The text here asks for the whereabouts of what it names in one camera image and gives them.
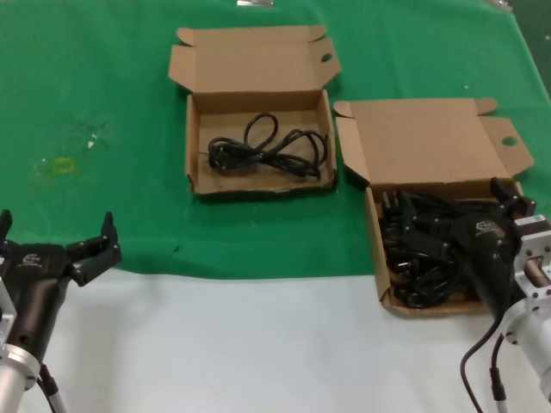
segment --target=white table surface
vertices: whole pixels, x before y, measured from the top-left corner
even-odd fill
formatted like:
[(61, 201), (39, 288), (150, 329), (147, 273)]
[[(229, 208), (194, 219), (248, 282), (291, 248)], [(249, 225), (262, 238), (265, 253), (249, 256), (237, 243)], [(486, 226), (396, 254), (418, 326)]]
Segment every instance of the white table surface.
[[(459, 362), (488, 316), (402, 319), (373, 277), (216, 281), (112, 270), (72, 285), (45, 362), (72, 413), (471, 412)], [(485, 412), (491, 346), (467, 373)], [(549, 412), (519, 348), (509, 412)], [(35, 387), (21, 412), (47, 412)]]

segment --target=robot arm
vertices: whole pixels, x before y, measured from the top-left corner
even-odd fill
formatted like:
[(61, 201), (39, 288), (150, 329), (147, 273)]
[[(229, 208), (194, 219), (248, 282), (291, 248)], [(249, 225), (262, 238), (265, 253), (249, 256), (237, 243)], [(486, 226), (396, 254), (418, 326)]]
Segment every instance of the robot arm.
[(502, 341), (518, 345), (541, 378), (544, 397), (551, 402), (551, 224), (543, 215), (531, 216), (536, 203), (492, 180), (499, 216), (468, 215), (457, 219), (451, 235), (460, 246), (465, 275), (495, 321), (485, 337), (461, 362), (461, 374), (477, 411), (482, 411), (464, 372), (470, 355), (496, 330), (492, 355), (492, 388), (498, 410), (506, 411), (505, 391), (496, 367)]
[[(39, 382), (53, 391), (43, 359), (67, 286), (83, 287), (121, 260), (121, 249), (107, 213), (102, 235), (62, 245), (17, 244), (6, 239), (12, 218), (0, 215), (0, 413), (14, 413), (22, 395)], [(84, 261), (76, 268), (74, 264)], [(57, 400), (49, 394), (50, 403)]]

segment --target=box lid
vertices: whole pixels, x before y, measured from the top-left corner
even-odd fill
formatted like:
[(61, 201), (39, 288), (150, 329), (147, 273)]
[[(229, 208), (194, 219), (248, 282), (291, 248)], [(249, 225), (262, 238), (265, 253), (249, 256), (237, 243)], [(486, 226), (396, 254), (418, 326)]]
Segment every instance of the box lid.
[(322, 89), (340, 71), (323, 26), (179, 28), (169, 76), (192, 92)]
[(345, 165), (368, 184), (510, 178), (534, 164), (511, 121), (484, 99), (335, 102)]

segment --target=green fabric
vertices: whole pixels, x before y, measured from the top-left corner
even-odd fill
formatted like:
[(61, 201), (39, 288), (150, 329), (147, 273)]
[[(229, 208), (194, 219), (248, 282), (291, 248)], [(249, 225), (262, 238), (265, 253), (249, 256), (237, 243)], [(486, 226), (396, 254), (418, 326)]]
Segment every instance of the green fabric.
[(540, 70), (543, 83), (551, 91), (551, 2), (509, 0), (509, 4), (515, 10), (518, 26)]
[(548, 97), (514, 15), (483, 0), (0, 0), (0, 206), (14, 214), (11, 237), (92, 237), (110, 210), (132, 271), (369, 274), (362, 191), (344, 173), (333, 194), (208, 204), (183, 174), (185, 99), (167, 77), (176, 29), (320, 22), (343, 67), (333, 102), (497, 98), (536, 158), (525, 191), (551, 213)]

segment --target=cardboard box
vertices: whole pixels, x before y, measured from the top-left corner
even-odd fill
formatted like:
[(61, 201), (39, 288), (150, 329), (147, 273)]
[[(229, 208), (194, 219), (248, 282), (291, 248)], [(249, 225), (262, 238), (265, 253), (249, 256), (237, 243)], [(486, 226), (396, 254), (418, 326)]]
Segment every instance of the cardboard box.
[[(180, 28), (177, 35), (183, 46), (172, 47), (169, 76), (193, 92), (188, 96), (185, 171), (196, 194), (334, 188), (335, 135), (323, 88), (341, 68), (323, 26)], [(221, 174), (210, 168), (210, 140), (243, 139), (249, 121), (264, 112), (279, 120), (272, 145), (295, 128), (328, 137), (329, 154), (320, 179), (291, 176), (266, 165), (257, 165), (253, 173)], [(251, 130), (250, 145), (266, 139), (272, 128), (271, 120), (260, 120)], [(313, 156), (307, 139), (295, 141), (283, 152)]]
[(378, 218), (382, 193), (408, 190), (454, 199), (491, 198), (489, 181), (508, 180), (534, 163), (511, 121), (488, 116), (493, 99), (417, 99), (336, 102), (344, 163), (369, 188), (368, 233), (379, 300), (408, 316), (476, 312), (482, 304), (457, 297), (426, 310), (394, 297)]

